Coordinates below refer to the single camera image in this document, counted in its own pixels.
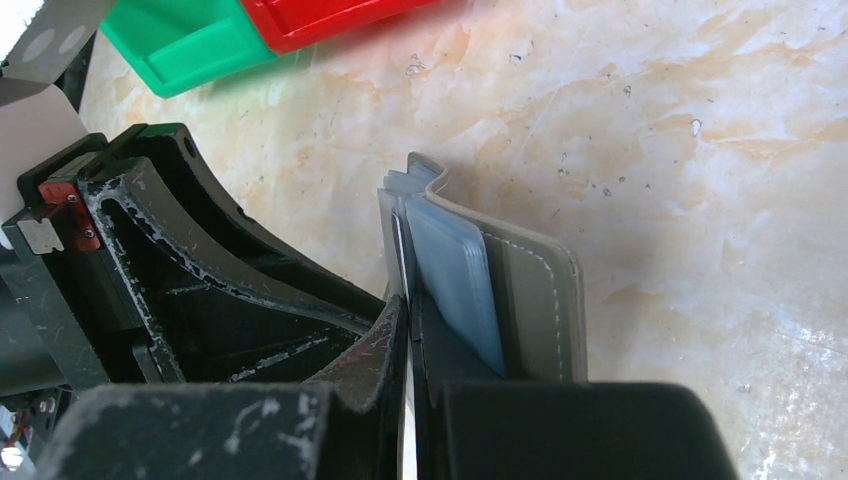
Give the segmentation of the grey leather card holder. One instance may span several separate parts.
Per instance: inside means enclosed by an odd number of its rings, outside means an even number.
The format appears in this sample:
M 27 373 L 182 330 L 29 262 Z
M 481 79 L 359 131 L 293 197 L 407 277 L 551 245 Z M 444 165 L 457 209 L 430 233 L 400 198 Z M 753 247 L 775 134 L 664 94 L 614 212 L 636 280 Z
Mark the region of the grey leather card holder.
M 391 293 L 402 293 L 391 212 L 403 225 L 411 296 L 426 293 L 497 374 L 588 378 L 582 272 L 558 240 L 462 206 L 447 167 L 413 152 L 378 190 Z

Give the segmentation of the grey credit card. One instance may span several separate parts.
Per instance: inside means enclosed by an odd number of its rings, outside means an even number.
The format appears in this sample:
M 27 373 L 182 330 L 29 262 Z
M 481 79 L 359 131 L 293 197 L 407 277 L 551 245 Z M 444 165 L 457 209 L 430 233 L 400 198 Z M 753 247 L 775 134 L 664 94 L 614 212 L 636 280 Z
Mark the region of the grey credit card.
M 408 280 L 408 269 L 406 265 L 406 254 L 405 254 L 405 242 L 403 235 L 403 225 L 399 215 L 395 212 L 391 212 L 391 224 L 392 224 L 392 234 L 393 234 L 393 242 L 395 245 L 397 263 L 398 263 L 398 271 L 399 278 L 402 287 L 403 298 L 405 299 L 405 303 L 407 306 L 410 306 L 411 303 L 411 294 Z

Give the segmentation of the red plastic bin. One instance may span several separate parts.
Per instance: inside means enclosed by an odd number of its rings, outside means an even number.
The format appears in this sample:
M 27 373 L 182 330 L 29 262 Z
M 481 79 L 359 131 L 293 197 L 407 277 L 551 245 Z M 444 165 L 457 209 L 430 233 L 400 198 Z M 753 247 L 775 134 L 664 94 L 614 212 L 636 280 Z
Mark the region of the red plastic bin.
M 430 3 L 430 0 L 244 0 L 241 6 L 268 48 L 285 55 Z

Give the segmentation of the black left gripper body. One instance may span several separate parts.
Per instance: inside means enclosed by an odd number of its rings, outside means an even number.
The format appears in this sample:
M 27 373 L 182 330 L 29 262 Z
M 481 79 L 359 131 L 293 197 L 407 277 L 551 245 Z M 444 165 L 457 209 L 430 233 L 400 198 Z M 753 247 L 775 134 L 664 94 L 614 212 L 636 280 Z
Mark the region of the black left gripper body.
M 90 134 L 22 174 L 3 227 L 1 276 L 28 314 L 52 378 L 107 383 L 303 381 L 363 334 L 241 302 L 156 249 L 112 201 L 98 221 L 80 172 L 109 142 Z

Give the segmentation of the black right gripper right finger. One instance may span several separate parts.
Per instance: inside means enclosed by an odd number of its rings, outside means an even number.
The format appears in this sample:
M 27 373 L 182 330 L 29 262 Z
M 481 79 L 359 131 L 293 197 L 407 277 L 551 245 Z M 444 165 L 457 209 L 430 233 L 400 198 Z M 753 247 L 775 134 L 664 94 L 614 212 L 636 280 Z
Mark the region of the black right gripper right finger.
M 711 413 L 681 385 L 503 379 L 426 295 L 410 329 L 421 479 L 736 477 Z

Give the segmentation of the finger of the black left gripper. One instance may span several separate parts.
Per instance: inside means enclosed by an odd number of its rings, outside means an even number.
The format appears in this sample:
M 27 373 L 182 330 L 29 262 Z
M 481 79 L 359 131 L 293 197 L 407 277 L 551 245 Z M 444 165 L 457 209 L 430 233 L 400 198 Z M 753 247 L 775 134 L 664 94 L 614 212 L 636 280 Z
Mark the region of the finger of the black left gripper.
M 241 302 L 367 332 L 385 304 L 249 217 L 222 186 L 188 128 L 137 124 L 80 172 L 91 215 L 116 203 L 179 268 Z

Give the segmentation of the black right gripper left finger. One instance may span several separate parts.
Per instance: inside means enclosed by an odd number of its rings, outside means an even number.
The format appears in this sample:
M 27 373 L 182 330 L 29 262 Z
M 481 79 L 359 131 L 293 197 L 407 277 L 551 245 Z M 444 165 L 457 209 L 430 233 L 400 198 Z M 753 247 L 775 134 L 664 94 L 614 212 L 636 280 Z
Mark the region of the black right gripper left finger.
M 70 407 L 43 479 L 395 479 L 407 305 L 301 383 L 106 385 Z

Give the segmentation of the green plastic bin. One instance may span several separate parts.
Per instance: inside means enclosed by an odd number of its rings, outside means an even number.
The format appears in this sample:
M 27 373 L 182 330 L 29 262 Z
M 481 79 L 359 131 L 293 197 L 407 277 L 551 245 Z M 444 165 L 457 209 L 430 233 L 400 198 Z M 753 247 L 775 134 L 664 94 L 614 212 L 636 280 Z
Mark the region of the green plastic bin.
M 119 1 L 101 31 L 161 98 L 224 95 L 286 75 L 300 59 L 272 52 L 239 1 Z

